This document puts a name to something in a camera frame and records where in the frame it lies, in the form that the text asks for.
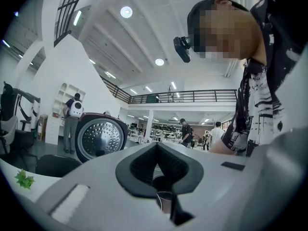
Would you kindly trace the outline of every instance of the black metal railing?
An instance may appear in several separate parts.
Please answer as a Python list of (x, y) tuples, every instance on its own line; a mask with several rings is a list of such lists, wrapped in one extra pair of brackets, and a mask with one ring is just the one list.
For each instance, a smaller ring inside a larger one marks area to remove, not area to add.
[(62, 5), (58, 8), (59, 13), (55, 25), (54, 46), (56, 46), (67, 34), (71, 33), (68, 27), (78, 2), (79, 0), (63, 0)]
[(115, 98), (118, 98), (120, 100), (122, 100), (123, 102), (129, 103), (131, 96), (123, 91), (122, 89), (120, 89), (118, 86), (114, 85), (113, 83), (111, 83), (110, 81), (104, 79), (103, 77), (101, 77), (103, 82), (105, 83), (106, 87), (110, 90), (110, 92), (112, 93), (112, 95)]
[(188, 90), (132, 96), (130, 104), (236, 102), (237, 90)]

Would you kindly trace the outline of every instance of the round ceiling light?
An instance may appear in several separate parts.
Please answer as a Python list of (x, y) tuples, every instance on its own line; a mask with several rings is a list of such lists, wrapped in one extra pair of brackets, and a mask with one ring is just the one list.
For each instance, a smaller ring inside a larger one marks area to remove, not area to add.
[(128, 6), (125, 6), (121, 9), (120, 13), (122, 17), (130, 18), (133, 15), (133, 10)]
[(155, 60), (155, 63), (156, 63), (157, 66), (162, 66), (162, 65), (164, 65), (164, 60), (158, 58), (158, 59)]

